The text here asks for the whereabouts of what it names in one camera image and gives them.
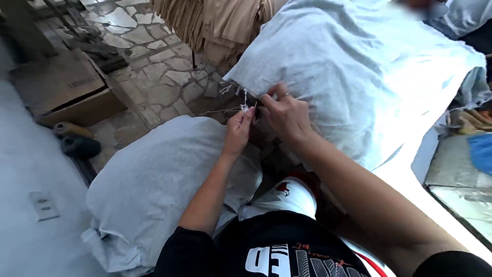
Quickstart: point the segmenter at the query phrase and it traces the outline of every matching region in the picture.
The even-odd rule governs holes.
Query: stone floor
[[[153,128],[180,115],[198,116],[207,111],[238,106],[234,97],[219,97],[221,75],[215,67],[196,55],[174,30],[152,10],[150,0],[82,0],[87,8],[83,18],[97,27],[103,42],[122,50],[129,66],[110,74],[129,96],[129,109],[91,126],[103,150],[91,160],[99,172],[107,161]],[[64,16],[69,23],[73,20]],[[39,27],[57,49],[62,26],[56,18],[40,22]],[[207,113],[220,123],[226,118],[220,112]]]

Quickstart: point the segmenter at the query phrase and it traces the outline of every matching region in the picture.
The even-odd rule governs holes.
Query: person
[[[488,263],[316,133],[308,103],[292,97],[285,84],[272,87],[260,101],[264,106],[259,109],[278,137],[310,164],[378,243],[383,250],[378,258],[397,276],[492,276]],[[306,196],[311,191],[296,178],[280,182],[259,203],[245,206],[253,212],[212,239],[226,180],[248,142],[253,118],[252,107],[228,121],[222,154],[162,248],[154,276],[370,276],[354,252],[314,219],[315,201]]]

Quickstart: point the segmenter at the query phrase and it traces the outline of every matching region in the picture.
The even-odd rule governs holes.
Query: black t-shirt
[[[361,260],[312,218],[272,211],[235,220],[212,238],[178,227],[167,240],[154,277],[369,277]],[[414,277],[492,276],[477,256],[450,251],[427,259]]]

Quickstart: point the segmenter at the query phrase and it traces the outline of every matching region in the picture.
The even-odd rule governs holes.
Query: cardboard box
[[[86,127],[126,109],[108,85],[107,76],[80,49],[23,65],[10,76],[41,125],[52,127],[67,121]]]

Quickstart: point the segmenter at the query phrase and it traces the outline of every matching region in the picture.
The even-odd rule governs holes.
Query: string
[[[202,113],[202,114],[199,114],[199,115],[204,115],[204,114],[207,114],[207,113],[209,113],[209,112],[231,111],[231,110],[233,110],[233,109],[237,109],[237,108],[240,108],[240,107],[241,107],[241,106],[237,106],[237,107],[230,108],[230,109],[211,110],[211,111],[206,111],[206,112],[204,112],[204,113]]]
[[[243,112],[246,112],[246,111],[247,111],[247,109],[248,109],[248,106],[246,105],[246,94],[247,94],[246,89],[243,89],[243,92],[245,93],[245,104],[244,104],[244,105],[241,105],[241,110],[242,110]]]

